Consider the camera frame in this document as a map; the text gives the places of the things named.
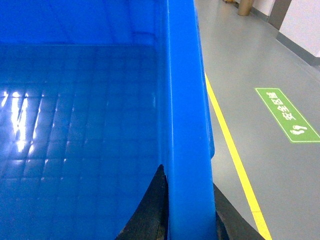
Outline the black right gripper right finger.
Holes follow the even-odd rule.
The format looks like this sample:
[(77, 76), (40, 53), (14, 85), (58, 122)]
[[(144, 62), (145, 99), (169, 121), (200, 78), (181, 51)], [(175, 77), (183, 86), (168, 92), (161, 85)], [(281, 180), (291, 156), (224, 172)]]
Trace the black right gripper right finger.
[(213, 184), (218, 240), (264, 240)]

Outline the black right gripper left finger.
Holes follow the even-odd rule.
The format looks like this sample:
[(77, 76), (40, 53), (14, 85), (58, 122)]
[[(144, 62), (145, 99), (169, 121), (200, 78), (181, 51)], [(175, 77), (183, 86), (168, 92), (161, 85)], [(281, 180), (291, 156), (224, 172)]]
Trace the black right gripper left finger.
[(166, 240), (169, 229), (169, 190), (164, 165), (158, 166), (143, 198), (117, 240)]

